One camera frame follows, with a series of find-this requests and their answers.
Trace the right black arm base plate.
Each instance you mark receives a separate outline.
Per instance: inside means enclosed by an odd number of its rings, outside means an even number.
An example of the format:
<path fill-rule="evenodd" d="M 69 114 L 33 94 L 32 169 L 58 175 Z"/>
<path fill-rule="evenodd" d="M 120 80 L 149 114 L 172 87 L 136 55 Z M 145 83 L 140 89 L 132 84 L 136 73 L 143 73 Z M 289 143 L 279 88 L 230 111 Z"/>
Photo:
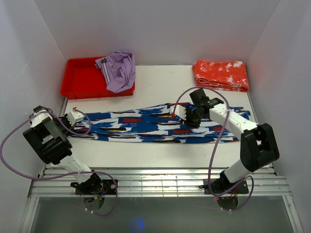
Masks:
<path fill-rule="evenodd" d="M 232 189 L 231 187 L 225 187 L 225 188 L 222 187 L 219 184 L 218 179 L 211 179 L 211 188 L 212 188 L 212 192 L 217 195 L 223 192 L 226 192 L 228 189 L 229 191 L 226 193 L 226 195 L 249 193 L 249 189 L 248 189 L 248 185 L 246 181 L 241 182 L 238 186 Z M 199 189 L 203 189 L 205 194 L 212 194 L 208 186 L 208 179 L 203 179 L 203 184 L 199 186 Z"/>

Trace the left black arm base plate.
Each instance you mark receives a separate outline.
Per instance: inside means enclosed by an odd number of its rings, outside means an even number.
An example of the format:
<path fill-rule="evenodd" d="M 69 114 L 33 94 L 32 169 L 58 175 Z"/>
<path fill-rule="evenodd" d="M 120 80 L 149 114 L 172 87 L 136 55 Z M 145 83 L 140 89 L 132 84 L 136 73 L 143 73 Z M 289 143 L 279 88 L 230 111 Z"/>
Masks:
<path fill-rule="evenodd" d="M 77 182 L 72 182 L 70 184 L 71 187 L 75 188 L 75 191 L 74 193 L 76 195 L 100 195 L 100 194 L 104 194 L 104 195 L 115 195 L 116 194 L 116 190 L 117 190 L 117 187 L 119 185 L 119 180 L 115 180 L 115 183 L 113 183 L 112 180 L 108 180 L 108 179 L 102 179 L 102 184 L 99 186 L 99 188 L 102 188 L 101 189 L 101 192 L 98 192 L 98 193 L 92 193 L 90 191 L 81 191 L 79 188 L 79 185 Z"/>

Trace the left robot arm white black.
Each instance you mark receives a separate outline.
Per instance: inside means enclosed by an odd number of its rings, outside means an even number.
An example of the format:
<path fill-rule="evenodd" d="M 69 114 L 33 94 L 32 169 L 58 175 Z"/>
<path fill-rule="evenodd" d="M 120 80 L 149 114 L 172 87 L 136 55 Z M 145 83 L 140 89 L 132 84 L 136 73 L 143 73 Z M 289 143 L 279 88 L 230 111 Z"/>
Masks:
<path fill-rule="evenodd" d="M 34 118 L 31 119 L 30 128 L 23 132 L 23 136 L 39 158 L 46 164 L 75 172 L 76 182 L 70 185 L 83 194 L 101 193 L 104 189 L 103 181 L 72 155 L 72 144 L 67 139 L 67 129 L 72 131 L 76 123 L 85 118 L 83 114 L 72 110 L 57 120 L 51 115 L 51 109 L 39 105 L 30 116 Z"/>

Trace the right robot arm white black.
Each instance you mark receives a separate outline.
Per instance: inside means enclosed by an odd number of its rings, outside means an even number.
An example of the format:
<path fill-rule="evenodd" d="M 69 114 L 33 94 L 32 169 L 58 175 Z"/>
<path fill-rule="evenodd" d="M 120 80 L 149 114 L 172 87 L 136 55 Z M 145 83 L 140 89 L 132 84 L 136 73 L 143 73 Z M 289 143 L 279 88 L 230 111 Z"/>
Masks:
<path fill-rule="evenodd" d="M 223 170 L 216 180 L 207 180 L 203 188 L 210 194 L 219 197 L 232 192 L 251 173 L 279 159 L 271 125 L 252 122 L 232 111 L 223 95 L 210 99 L 202 88 L 192 88 L 191 91 L 194 107 L 185 109 L 184 123 L 197 128 L 201 120 L 207 118 L 220 124 L 221 131 L 228 130 L 240 142 L 239 159 Z"/>

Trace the blue white red patterned trousers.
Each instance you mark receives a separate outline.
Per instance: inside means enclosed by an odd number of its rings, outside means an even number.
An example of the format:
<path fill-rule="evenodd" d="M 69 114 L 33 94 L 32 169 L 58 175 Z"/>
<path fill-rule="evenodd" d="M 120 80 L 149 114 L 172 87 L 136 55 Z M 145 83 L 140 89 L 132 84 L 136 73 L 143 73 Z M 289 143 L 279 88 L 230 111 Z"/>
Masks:
<path fill-rule="evenodd" d="M 170 115 L 171 103 L 152 107 L 88 113 L 74 126 L 74 137 L 111 141 L 170 144 L 236 142 L 238 139 L 221 125 L 203 119 L 199 128 L 184 125 L 179 117 Z"/>

